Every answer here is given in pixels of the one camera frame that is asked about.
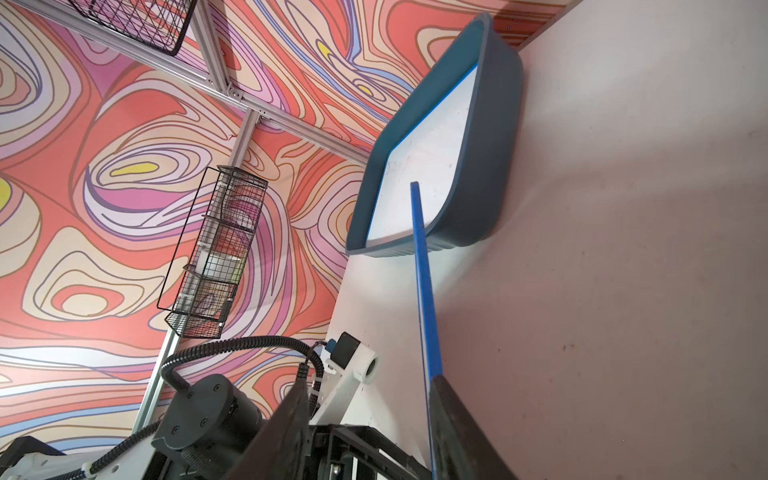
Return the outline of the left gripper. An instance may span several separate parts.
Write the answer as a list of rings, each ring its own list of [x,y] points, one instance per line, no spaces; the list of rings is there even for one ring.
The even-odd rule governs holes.
[[[300,479],[431,479],[432,472],[371,426],[314,425]]]

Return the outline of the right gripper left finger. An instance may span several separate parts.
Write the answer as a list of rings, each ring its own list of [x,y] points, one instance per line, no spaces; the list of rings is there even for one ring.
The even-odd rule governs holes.
[[[297,382],[225,479],[299,479],[308,426],[308,388]]]

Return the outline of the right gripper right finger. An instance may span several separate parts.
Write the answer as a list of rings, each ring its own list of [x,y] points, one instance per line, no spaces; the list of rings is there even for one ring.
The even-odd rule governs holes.
[[[428,415],[434,479],[517,479],[442,375],[430,381]]]

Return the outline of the blue whiteboard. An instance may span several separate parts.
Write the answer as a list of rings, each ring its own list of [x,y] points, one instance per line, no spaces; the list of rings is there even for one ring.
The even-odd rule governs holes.
[[[477,69],[459,82],[390,152],[366,238],[368,247],[412,233],[410,184],[419,184],[424,225],[447,201],[457,171]]]
[[[443,372],[437,318],[429,264],[429,250],[426,242],[425,222],[421,200],[420,185],[410,183],[411,216],[413,228],[414,259],[419,309],[419,328],[421,337],[424,388],[427,404],[428,438],[432,478],[439,479],[439,457],[436,429],[433,426],[431,398],[433,379]]]

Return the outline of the teal plastic storage box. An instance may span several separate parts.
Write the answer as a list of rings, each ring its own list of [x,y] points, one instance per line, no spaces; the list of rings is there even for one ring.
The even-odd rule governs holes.
[[[454,182],[426,227],[432,251],[473,245],[490,234],[501,212],[522,107],[524,72],[518,52],[493,28],[490,14],[471,20],[417,85],[374,143],[355,204],[349,255],[395,257],[414,251],[412,233],[368,247],[366,238],[387,158],[393,148],[472,68],[474,91]]]

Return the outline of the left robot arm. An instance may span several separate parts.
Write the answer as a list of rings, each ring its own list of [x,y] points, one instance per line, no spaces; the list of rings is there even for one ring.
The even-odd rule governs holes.
[[[240,351],[295,352],[294,382],[265,415],[221,374],[196,382],[180,368]],[[249,336],[176,352],[157,369],[174,395],[157,420],[143,419],[116,446],[68,455],[31,436],[1,454],[5,479],[429,479],[432,471],[371,426],[343,418],[377,355],[355,337],[307,344],[287,336]]]

